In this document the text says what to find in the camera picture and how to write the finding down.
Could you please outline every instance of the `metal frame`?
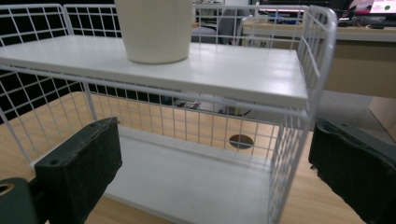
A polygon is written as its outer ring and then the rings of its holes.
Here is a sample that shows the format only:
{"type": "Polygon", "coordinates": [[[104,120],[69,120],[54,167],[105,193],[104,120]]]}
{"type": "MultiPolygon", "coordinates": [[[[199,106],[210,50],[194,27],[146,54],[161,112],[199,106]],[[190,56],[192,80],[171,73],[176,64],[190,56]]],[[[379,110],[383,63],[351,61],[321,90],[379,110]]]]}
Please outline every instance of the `metal frame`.
{"type": "MultiPolygon", "coordinates": [[[[219,14],[225,8],[249,9],[252,14],[255,10],[260,9],[270,9],[275,11],[276,15],[280,9],[296,9],[304,13],[304,18],[297,20],[293,36],[289,39],[276,35],[277,29],[281,26],[274,26],[270,36],[244,36],[242,35],[242,25],[238,26],[236,21],[241,20],[243,23],[246,20],[254,20],[254,17],[238,17],[236,14],[230,17],[234,18],[235,21],[233,34],[220,35],[216,33],[214,37],[216,39],[219,37],[233,38],[235,46],[230,48],[242,48],[238,46],[241,40],[270,41],[269,48],[274,48],[274,43],[276,42],[282,42],[289,44],[290,50],[296,49],[298,45],[297,54],[304,73],[309,98],[306,108],[297,109],[257,105],[255,103],[208,95],[204,92],[189,92],[189,90],[183,90],[182,87],[180,87],[180,90],[168,90],[161,87],[117,82],[111,79],[80,77],[78,74],[58,74],[51,71],[38,71],[28,67],[0,64],[0,69],[6,71],[0,75],[0,87],[2,89],[0,98],[7,99],[10,105],[8,108],[1,106],[0,116],[28,162],[39,159],[40,156],[55,148],[85,124],[108,116],[118,116],[121,125],[138,128],[150,133],[169,135],[216,147],[218,145],[214,142],[222,142],[220,144],[222,148],[228,148],[228,140],[226,138],[218,139],[213,132],[215,130],[227,130],[231,128],[231,122],[239,120],[239,129],[234,130],[236,133],[250,135],[255,142],[258,139],[268,140],[265,146],[254,144],[248,153],[256,156],[258,151],[262,151],[261,155],[265,159],[271,160],[270,205],[267,219],[268,223],[277,223],[282,214],[309,127],[315,116],[320,94],[329,74],[335,46],[335,14],[330,9],[323,7],[232,7],[224,5],[194,7],[198,12],[203,9],[214,9],[218,13],[210,16],[210,19],[216,19],[216,21],[219,21],[219,14]],[[299,36],[297,35],[297,29],[302,21],[304,30],[303,34],[299,36]],[[3,80],[8,77],[18,80],[19,87],[17,89],[10,90],[5,86],[3,80]],[[33,77],[34,81],[26,84],[23,80],[25,77],[33,77]],[[65,85],[59,86],[57,82],[60,81],[65,83],[65,85]],[[50,90],[45,90],[48,85],[51,86],[50,90]],[[31,88],[38,88],[41,91],[41,95],[31,98],[29,94],[31,88]],[[26,98],[25,103],[13,104],[12,95],[17,91],[24,95],[26,98]],[[60,100],[51,101],[51,95],[56,95],[60,100]],[[44,105],[35,105],[38,101],[44,101],[44,105]],[[19,111],[24,106],[30,107],[33,110],[33,115],[31,113],[29,117],[21,114],[19,111]],[[59,113],[60,116],[53,113],[55,108],[61,111],[59,113]],[[170,111],[172,116],[166,117],[163,113],[164,111],[170,111]],[[177,115],[180,111],[184,111],[181,113],[181,117],[177,115]],[[48,113],[48,119],[43,120],[40,118],[39,115],[46,113],[48,113]],[[196,115],[197,120],[187,121],[186,117],[189,113],[196,115]],[[260,113],[271,114],[280,119],[275,122],[264,121],[258,116],[260,113]],[[16,118],[9,119],[11,114],[14,117],[16,116],[16,118]],[[225,125],[214,124],[214,115],[223,118],[225,125]],[[58,125],[61,119],[67,120],[67,127],[58,125]],[[203,123],[208,119],[212,119],[212,122],[203,123]],[[173,125],[164,126],[165,120],[172,120],[173,125]],[[258,124],[250,131],[246,131],[245,124],[254,122],[258,124]],[[25,127],[28,123],[35,123],[38,129],[28,130],[25,127]],[[258,132],[260,125],[269,127],[269,133],[262,134],[258,132]],[[198,127],[194,136],[186,134],[190,126],[198,127]]],[[[0,44],[6,48],[10,38],[16,39],[11,41],[12,44],[15,44],[58,35],[120,37],[116,13],[114,5],[65,5],[64,7],[60,5],[0,6],[0,20],[11,20],[11,25],[15,27],[15,32],[12,34],[3,34],[0,31],[0,44]],[[47,21],[47,28],[36,29],[34,20],[38,17],[47,21]],[[58,18],[59,22],[52,24],[49,18],[53,17],[58,18]],[[30,21],[33,29],[20,29],[21,25],[18,23],[20,18],[30,21]]],[[[198,26],[205,26],[204,19],[206,17],[197,17],[198,26]]]]}

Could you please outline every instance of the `office chair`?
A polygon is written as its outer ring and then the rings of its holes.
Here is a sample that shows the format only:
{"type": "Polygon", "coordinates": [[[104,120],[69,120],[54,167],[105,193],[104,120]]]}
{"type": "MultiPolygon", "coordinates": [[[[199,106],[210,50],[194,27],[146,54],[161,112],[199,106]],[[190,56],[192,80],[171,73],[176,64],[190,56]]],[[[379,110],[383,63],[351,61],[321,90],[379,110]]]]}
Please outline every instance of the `office chair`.
{"type": "Polygon", "coordinates": [[[217,27],[200,26],[194,28],[191,32],[191,42],[231,45],[233,43],[231,36],[239,35],[238,31],[242,18],[228,17],[248,17],[250,15],[251,13],[248,9],[237,9],[235,13],[235,9],[226,8],[220,16],[217,27]],[[218,35],[227,35],[229,37],[220,37],[218,35]]]}

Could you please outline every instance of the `white container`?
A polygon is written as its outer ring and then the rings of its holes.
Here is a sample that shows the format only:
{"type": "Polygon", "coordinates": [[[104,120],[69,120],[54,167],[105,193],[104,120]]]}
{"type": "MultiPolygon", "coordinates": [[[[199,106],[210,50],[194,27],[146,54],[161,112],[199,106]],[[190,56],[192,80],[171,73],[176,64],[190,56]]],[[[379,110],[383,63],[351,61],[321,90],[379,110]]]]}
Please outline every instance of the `white container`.
{"type": "Polygon", "coordinates": [[[173,63],[188,57],[191,0],[115,0],[129,60],[173,63]]]}

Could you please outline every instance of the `wooden desk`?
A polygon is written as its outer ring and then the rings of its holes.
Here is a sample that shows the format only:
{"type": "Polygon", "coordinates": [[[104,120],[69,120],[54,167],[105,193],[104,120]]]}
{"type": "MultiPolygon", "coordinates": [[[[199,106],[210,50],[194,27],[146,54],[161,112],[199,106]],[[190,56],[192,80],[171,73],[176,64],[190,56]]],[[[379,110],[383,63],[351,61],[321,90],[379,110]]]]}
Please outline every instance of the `wooden desk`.
{"type": "MultiPolygon", "coordinates": [[[[246,21],[243,35],[292,37],[301,34],[300,25],[273,25],[246,21]]],[[[327,91],[341,91],[396,98],[396,29],[339,27],[327,91]]]]}
{"type": "MultiPolygon", "coordinates": [[[[58,104],[58,101],[50,103],[50,105],[54,106],[58,104]]],[[[38,113],[38,115],[46,116],[45,113],[38,113]]],[[[23,115],[21,119],[30,116],[32,115],[28,113],[23,115]]],[[[0,162],[2,164],[0,168],[0,179],[20,176],[31,180],[35,174],[19,152],[16,143],[12,139],[5,125],[0,125],[0,133],[0,151],[2,153],[2,156],[0,157],[0,162]]],[[[310,169],[310,164],[307,161],[307,155],[309,153],[311,139],[312,134],[308,136],[304,153],[291,186],[290,196],[287,200],[280,223],[363,223],[358,215],[317,177],[316,171],[310,169]]],[[[129,224],[170,222],[131,206],[113,201],[107,197],[103,197],[88,217],[86,223],[129,224]]]]}

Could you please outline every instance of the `wire mesh back panel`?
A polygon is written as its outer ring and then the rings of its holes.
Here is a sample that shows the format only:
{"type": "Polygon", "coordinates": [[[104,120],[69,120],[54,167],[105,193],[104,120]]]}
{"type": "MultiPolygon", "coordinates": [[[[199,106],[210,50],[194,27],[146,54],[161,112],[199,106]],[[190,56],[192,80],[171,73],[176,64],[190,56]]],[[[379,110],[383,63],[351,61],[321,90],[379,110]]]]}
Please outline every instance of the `wire mesh back panel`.
{"type": "MultiPolygon", "coordinates": [[[[270,161],[269,195],[263,196],[269,198],[268,209],[262,217],[277,223],[331,64],[335,17],[321,7],[193,7],[192,42],[295,51],[308,93],[306,107],[0,65],[1,119],[29,162],[93,120],[108,117],[118,117],[126,128],[270,161]],[[259,10],[270,14],[270,28],[260,29],[262,22],[252,16],[259,10]],[[280,17],[282,10],[297,16],[280,17]]],[[[59,35],[121,37],[114,5],[29,5],[0,7],[0,12],[9,23],[0,29],[2,47],[59,35]],[[37,24],[44,25],[38,29],[37,24]]]]}

